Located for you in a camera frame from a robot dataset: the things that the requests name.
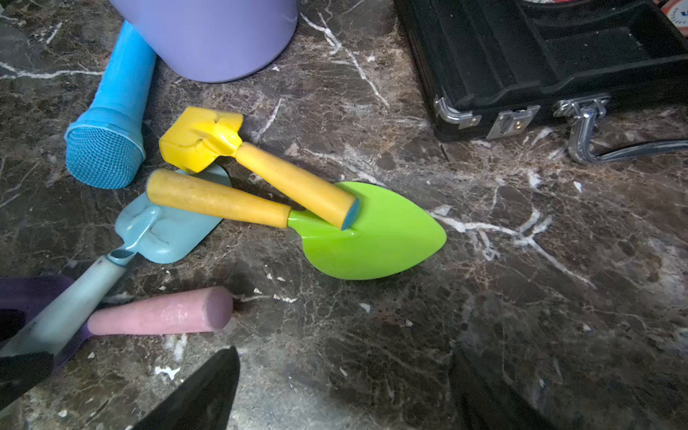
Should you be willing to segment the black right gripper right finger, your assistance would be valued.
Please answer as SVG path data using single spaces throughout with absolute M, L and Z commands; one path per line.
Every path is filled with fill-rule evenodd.
M 476 356 L 456 347 L 449 384 L 456 429 L 553 429 L 555 426 Z

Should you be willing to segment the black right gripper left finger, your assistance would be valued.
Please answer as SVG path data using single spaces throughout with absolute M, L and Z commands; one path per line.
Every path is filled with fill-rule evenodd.
M 221 349 L 134 427 L 225 430 L 239 377 L 237 349 Z

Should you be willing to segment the purple toy scoop pink handle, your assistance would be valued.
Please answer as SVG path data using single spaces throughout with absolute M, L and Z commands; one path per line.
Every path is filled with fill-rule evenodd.
M 62 276 L 1 279 L 1 342 L 18 333 L 73 284 Z M 86 340 L 109 335 L 209 333 L 231 319 L 234 297 L 223 287 L 157 296 L 95 311 L 55 358 L 62 367 Z

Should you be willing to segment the light blue toy shovel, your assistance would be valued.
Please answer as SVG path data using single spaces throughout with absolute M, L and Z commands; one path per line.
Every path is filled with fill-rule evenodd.
M 57 355 L 132 259 L 141 255 L 152 263 L 175 263 L 219 224 L 217 217 L 153 204 L 142 193 L 116 219 L 121 247 L 100 256 L 76 281 L 61 275 L 1 280 L 1 355 Z

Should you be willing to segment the black open foam-lined case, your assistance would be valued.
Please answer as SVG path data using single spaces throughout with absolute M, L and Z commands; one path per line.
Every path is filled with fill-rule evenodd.
M 566 122 L 570 156 L 601 164 L 686 139 L 591 150 L 608 112 L 684 103 L 687 40 L 653 1 L 398 1 L 435 137 L 499 139 Z

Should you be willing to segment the purple plastic bucket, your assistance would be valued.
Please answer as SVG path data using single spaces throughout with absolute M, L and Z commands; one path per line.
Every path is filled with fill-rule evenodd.
M 297 1 L 133 0 L 112 5 L 178 75 L 218 83 L 251 75 L 290 44 Z

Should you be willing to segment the red white round parts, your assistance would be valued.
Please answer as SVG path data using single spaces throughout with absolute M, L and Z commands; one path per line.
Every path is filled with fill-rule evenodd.
M 666 1 L 661 7 L 661 11 L 684 37 L 688 35 L 688 0 Z

